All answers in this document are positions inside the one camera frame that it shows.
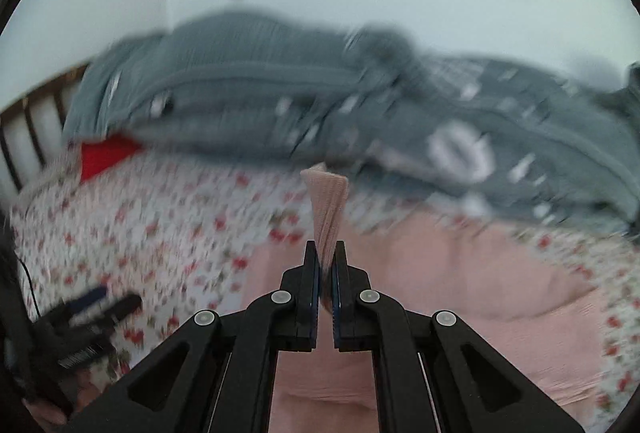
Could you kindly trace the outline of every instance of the wooden bed frame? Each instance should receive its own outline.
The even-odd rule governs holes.
[[[20,178],[15,166],[16,161],[14,157],[12,157],[9,145],[7,144],[7,126],[12,122],[18,121],[20,118],[26,122],[33,151],[40,163],[40,169],[43,169],[47,164],[47,160],[33,124],[31,109],[43,101],[52,99],[58,115],[58,121],[60,122],[60,129],[62,129],[66,120],[66,108],[63,102],[63,93],[65,93],[65,90],[72,89],[82,79],[87,66],[88,63],[80,64],[79,66],[69,69],[63,74],[53,77],[39,86],[36,86],[0,113],[0,149],[2,150],[2,157],[4,158],[4,163],[9,171],[9,176],[11,177],[14,187],[18,192],[22,190],[25,182]]]

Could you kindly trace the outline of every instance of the crib rail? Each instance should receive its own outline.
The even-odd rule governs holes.
[[[28,178],[25,178],[26,175],[21,174],[20,169],[17,167],[20,155],[33,153],[36,156],[40,170],[47,164],[47,155],[41,142],[41,135],[36,130],[36,124],[34,123],[33,110],[44,102],[50,102],[56,112],[60,131],[62,131],[66,119],[65,93],[78,84],[87,66],[87,63],[80,64],[36,86],[0,113],[0,150],[15,191],[19,192],[28,180]],[[26,126],[27,142],[30,142],[31,150],[24,149],[25,139],[17,139],[20,145],[14,146],[14,150],[9,145],[10,136],[15,136],[15,133],[20,131],[15,128],[15,123],[20,121]]]

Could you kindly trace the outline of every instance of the pink blanket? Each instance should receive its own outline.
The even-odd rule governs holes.
[[[335,206],[318,203],[327,186],[309,187],[316,222],[338,222],[335,214],[323,214]],[[316,241],[323,228],[323,236],[335,240],[316,225]],[[350,265],[367,270],[373,288],[408,310],[457,313],[558,404],[588,422],[600,379],[603,317],[600,292],[582,278],[532,258],[499,224],[444,225],[428,212],[386,235],[359,235],[343,223],[338,239],[345,241]],[[299,265],[302,255],[303,243],[258,247],[249,262],[245,305],[276,289],[282,272]],[[270,432],[374,432],[375,409],[370,354],[334,350],[331,317],[321,309],[317,349],[278,358]]]

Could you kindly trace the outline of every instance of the black object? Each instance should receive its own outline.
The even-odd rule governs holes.
[[[4,330],[2,363],[22,396],[29,402],[48,400],[68,417],[74,411],[76,372],[113,352],[109,337],[115,326],[142,305],[130,294],[89,322],[70,320],[103,299],[97,287],[78,299],[63,302],[31,322],[24,306],[17,257],[5,247],[0,254],[0,322]]]
[[[14,250],[14,236],[7,217],[2,214],[2,231],[0,232],[0,253]],[[9,256],[0,254],[0,279],[7,273],[16,275],[17,264]],[[0,321],[0,359],[4,359],[4,338],[6,333]],[[22,405],[20,393],[16,391],[15,382],[11,374],[0,369],[0,417],[2,417],[2,431],[20,433],[42,433],[40,426]]]
[[[235,314],[200,311],[65,433],[266,433],[278,351],[315,347],[319,283],[310,241],[278,291]],[[371,290],[343,242],[332,303],[335,346],[372,352],[381,433],[583,432],[459,317],[408,312]]]

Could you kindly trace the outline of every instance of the bed slat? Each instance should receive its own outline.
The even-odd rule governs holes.
[[[31,117],[31,108],[29,106],[29,97],[25,97],[22,100],[22,110],[24,111],[24,119],[25,121],[27,121],[27,129],[29,130],[31,145],[33,145],[33,150],[36,152],[36,155],[38,156],[38,162],[40,162],[40,168],[44,168],[47,161],[44,158],[44,153],[42,152],[40,142],[38,141],[38,134],[36,133],[36,129],[33,126],[33,118]]]
[[[60,121],[60,127],[64,127],[65,126],[65,121],[66,121],[66,111],[65,111],[65,105],[62,102],[62,95],[61,93],[58,92],[54,92],[53,94],[53,103],[56,105],[56,113],[58,114],[58,120]]]
[[[7,146],[6,138],[4,137],[4,124],[2,124],[2,120],[0,120],[0,148],[2,148],[2,156],[4,157],[6,168],[9,169],[11,180],[14,182],[15,188],[19,192],[22,189],[22,182],[20,181],[18,172],[15,169],[11,153],[9,153],[9,146]]]

